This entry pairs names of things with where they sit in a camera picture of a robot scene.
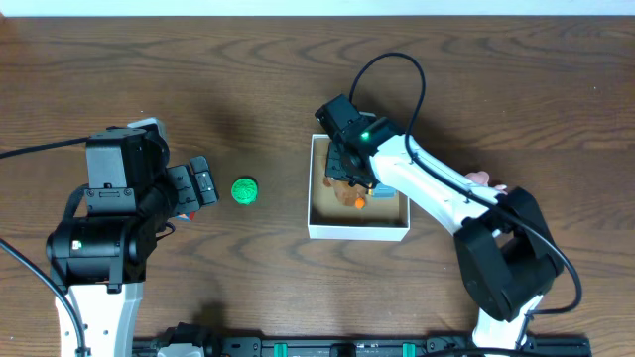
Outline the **brown plush toy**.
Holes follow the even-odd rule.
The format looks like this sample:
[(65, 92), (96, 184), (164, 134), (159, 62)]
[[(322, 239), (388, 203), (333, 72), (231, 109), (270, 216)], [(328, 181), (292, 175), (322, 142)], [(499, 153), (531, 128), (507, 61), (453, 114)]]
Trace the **brown plush toy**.
[(366, 206), (367, 189), (359, 184), (350, 186), (347, 181), (324, 177), (322, 183), (334, 190), (336, 199), (344, 206), (354, 206), (358, 210)]

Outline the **yellow grey toy truck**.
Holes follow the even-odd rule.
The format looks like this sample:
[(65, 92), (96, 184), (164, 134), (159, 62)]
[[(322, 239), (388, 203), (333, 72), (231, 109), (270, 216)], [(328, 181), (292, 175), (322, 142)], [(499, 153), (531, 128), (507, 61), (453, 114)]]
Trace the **yellow grey toy truck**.
[(378, 183), (368, 190), (368, 194), (373, 199), (392, 199), (397, 194), (397, 190), (383, 183)]

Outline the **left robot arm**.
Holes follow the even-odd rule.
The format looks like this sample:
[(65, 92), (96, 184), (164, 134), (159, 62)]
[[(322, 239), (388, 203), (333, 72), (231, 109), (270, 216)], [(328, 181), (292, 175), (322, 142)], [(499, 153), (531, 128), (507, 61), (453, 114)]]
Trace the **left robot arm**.
[(129, 356), (147, 260), (172, 218), (218, 200), (206, 157), (170, 167), (162, 131), (114, 128), (86, 142), (88, 183), (49, 236), (63, 356)]

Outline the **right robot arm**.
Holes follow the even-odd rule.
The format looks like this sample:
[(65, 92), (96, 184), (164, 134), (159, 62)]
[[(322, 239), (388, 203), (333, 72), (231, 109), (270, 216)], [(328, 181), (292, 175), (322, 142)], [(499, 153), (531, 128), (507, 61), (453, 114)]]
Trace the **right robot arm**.
[(541, 300), (571, 266), (537, 200), (522, 188), (503, 193), (459, 174), (389, 119), (353, 112), (317, 120), (331, 139), (331, 178), (363, 188), (386, 184), (452, 235), (463, 284), (479, 307), (477, 353), (519, 350)]

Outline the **colourful puzzle cube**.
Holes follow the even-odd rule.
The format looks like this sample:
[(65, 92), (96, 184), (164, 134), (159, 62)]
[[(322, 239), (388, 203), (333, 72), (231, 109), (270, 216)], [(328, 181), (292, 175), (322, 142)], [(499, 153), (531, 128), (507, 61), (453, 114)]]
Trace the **colourful puzzle cube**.
[(185, 213), (185, 214), (179, 214), (176, 216), (176, 219), (181, 220), (181, 221), (186, 221), (186, 222), (192, 222), (194, 219), (195, 213), (194, 212), (190, 212), (190, 213)]

